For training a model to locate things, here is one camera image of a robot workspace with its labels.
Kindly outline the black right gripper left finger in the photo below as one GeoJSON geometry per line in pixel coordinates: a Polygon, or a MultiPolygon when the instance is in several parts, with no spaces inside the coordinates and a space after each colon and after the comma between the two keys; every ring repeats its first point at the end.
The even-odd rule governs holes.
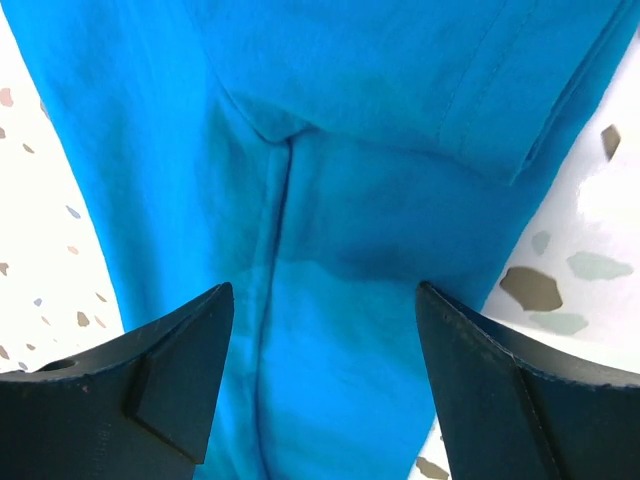
{"type": "Polygon", "coordinates": [[[37,371],[1,377],[1,475],[179,480],[204,462],[234,315],[220,284],[37,371]]]}

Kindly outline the blue t shirt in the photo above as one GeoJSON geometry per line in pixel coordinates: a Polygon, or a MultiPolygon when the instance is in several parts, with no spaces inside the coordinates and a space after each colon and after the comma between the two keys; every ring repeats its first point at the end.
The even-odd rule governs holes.
{"type": "Polygon", "coordinates": [[[7,1],[123,324],[229,282],[200,479],[403,479],[427,280],[481,307],[635,1],[7,1]]]}

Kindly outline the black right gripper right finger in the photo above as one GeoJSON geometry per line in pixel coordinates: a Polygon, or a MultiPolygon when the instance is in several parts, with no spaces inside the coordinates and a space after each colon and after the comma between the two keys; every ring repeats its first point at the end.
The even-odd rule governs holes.
{"type": "Polygon", "coordinates": [[[638,374],[552,348],[427,282],[416,320],[453,478],[638,478],[638,374]]]}

